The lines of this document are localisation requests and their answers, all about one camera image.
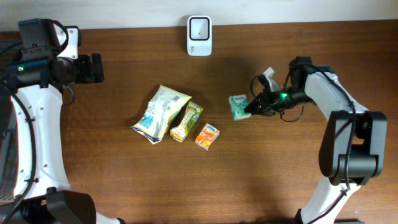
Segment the green tissue pack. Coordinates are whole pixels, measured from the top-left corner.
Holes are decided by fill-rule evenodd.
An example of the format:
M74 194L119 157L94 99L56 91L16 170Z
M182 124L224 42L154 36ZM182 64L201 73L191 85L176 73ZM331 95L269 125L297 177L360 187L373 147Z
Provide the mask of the green tissue pack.
M245 112L245 107L248 105L248 99L246 95L235 95L228 98L233 119L239 121L251 117L251 113Z

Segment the orange tissue pack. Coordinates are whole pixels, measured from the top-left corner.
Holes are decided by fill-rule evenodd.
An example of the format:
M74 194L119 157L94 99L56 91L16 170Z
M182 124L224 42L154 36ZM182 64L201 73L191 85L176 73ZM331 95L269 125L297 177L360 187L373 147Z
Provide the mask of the orange tissue pack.
M206 123L199 135L195 139L195 144L204 148L206 151L209 150L210 145L220 135L220 131L214 126Z

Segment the green snack stick pack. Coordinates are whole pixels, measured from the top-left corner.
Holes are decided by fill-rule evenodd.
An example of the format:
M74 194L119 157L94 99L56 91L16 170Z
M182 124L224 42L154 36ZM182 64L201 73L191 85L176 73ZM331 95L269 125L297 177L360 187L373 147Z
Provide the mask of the green snack stick pack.
M202 112L201 106L189 101L180 124L170 130L170 135L176 141L183 142Z

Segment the white chips bag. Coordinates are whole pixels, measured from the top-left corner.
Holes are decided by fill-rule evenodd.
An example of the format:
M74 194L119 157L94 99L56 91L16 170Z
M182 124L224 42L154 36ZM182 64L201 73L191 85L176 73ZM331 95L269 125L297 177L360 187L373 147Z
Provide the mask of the white chips bag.
M148 102L143 117L131 129L146 137L152 144L161 142L170 124L192 97L160 85Z

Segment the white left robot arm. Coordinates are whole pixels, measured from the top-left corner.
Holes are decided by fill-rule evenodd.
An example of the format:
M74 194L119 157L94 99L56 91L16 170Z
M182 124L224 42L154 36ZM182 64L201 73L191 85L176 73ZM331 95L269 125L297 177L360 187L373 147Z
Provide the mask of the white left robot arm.
M2 223L121 223L73 192L62 157L62 90L104 80L99 54L39 57L11 64L1 86L12 102L1 143Z

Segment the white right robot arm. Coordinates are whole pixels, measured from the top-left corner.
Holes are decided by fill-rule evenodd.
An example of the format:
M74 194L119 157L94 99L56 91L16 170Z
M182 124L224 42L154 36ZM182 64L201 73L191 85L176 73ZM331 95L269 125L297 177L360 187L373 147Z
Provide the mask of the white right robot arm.
M294 223L334 223L348 199L383 169L387 118L358 103L327 65L298 56L289 63L282 88L268 68L254 77L263 87L245 107L252 115L284 115L295 106L313 103L327 120L318 164L322 176Z

